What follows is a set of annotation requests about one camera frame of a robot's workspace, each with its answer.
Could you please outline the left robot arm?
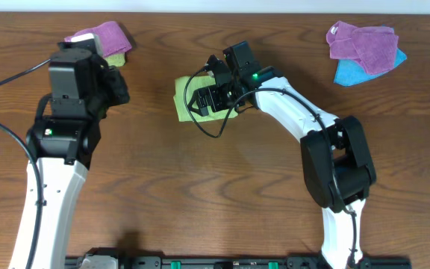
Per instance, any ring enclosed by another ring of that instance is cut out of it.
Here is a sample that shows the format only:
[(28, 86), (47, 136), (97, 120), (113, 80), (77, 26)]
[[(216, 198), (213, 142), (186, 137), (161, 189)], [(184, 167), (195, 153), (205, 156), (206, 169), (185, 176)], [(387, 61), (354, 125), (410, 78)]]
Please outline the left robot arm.
[(63, 268), (72, 216), (110, 107), (130, 100), (124, 78), (95, 52), (51, 56), (52, 91), (26, 135), (32, 162), (10, 268)]

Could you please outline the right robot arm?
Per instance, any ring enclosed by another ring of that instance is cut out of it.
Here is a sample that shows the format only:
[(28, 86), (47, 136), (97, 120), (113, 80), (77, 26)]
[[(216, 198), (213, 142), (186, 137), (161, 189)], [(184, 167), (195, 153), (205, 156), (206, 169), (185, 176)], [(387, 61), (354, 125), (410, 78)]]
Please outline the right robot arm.
[(376, 172), (360, 121), (318, 108), (273, 66), (263, 67), (246, 41), (224, 58), (211, 55), (200, 69), (215, 83), (184, 93), (191, 119), (210, 112), (231, 114), (247, 102), (277, 120), (299, 142), (305, 186), (322, 209), (321, 254), (330, 268), (358, 268), (361, 212)]

